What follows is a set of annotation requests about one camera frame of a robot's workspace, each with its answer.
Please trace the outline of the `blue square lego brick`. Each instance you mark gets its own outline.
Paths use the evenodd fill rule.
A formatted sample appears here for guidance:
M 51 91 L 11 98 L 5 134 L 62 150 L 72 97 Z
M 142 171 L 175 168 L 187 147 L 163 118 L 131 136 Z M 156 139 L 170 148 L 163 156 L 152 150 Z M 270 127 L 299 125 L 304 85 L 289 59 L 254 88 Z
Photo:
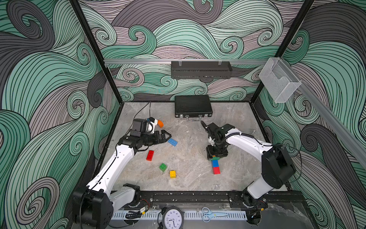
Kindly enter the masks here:
M 218 168 L 218 167 L 219 167 L 218 160 L 212 160 L 212 161 L 211 161 L 211 164 L 212 164 L 212 167 L 213 167 L 213 168 Z

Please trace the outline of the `red square lego brick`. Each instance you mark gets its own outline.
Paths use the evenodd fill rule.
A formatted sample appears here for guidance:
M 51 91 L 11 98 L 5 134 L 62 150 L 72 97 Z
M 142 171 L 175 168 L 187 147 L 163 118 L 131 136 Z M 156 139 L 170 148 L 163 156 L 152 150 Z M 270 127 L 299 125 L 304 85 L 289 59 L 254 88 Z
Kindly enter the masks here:
M 214 175 L 221 174 L 220 168 L 219 167 L 213 167 L 213 174 Z

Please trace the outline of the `light green square lego brick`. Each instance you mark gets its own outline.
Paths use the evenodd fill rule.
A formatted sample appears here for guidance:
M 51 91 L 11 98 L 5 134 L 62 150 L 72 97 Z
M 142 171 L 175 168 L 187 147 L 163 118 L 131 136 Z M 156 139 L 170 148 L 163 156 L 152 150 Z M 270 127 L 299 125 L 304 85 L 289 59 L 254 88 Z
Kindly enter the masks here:
M 162 172 L 165 172 L 167 170 L 167 165 L 162 163 L 160 166 L 159 166 L 159 169 L 162 171 Z

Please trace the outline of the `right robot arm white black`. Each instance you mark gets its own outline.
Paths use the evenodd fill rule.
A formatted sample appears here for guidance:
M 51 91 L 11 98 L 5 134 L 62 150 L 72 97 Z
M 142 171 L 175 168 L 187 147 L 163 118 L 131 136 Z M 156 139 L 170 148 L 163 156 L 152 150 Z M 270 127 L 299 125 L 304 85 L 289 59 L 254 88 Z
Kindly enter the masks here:
M 207 159 L 214 161 L 228 156 L 228 147 L 232 145 L 261 163 L 261 176 L 243 190 L 246 205 L 253 206 L 264 194 L 281 188 L 296 173 L 287 147 L 260 141 L 230 124 L 219 127 L 215 123 L 200 123 L 208 134 Z

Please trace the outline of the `green long lego brick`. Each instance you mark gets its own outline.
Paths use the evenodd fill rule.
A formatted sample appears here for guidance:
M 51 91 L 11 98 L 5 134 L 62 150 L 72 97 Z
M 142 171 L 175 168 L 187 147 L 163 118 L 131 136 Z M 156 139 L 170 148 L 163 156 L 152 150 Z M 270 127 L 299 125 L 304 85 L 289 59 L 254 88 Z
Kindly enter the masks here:
M 214 157 L 212 157 L 210 160 L 211 160 L 211 161 L 214 161 L 214 160 L 220 160 L 220 157 L 216 157 L 216 156 L 214 156 Z

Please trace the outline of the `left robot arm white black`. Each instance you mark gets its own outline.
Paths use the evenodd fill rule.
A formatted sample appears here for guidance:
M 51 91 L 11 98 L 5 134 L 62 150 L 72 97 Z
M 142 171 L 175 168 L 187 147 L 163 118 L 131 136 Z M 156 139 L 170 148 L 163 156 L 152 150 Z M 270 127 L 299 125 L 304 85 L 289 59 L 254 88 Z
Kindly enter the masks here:
M 72 218 L 82 229 L 105 229 L 112 215 L 121 207 L 135 202 L 138 188 L 132 185 L 112 192 L 112 188 L 129 161 L 143 146 L 167 142 L 171 134 L 165 130 L 124 135 L 115 146 L 115 152 L 100 172 L 72 195 Z

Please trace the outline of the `yellow square lego brick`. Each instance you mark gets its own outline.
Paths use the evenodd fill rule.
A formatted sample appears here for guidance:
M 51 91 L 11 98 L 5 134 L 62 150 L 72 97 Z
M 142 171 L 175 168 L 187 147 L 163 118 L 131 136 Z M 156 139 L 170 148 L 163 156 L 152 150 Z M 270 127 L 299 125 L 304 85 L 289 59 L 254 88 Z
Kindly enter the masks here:
M 169 176 L 170 176 L 170 178 L 176 178 L 176 171 L 175 170 L 171 170 L 169 172 Z

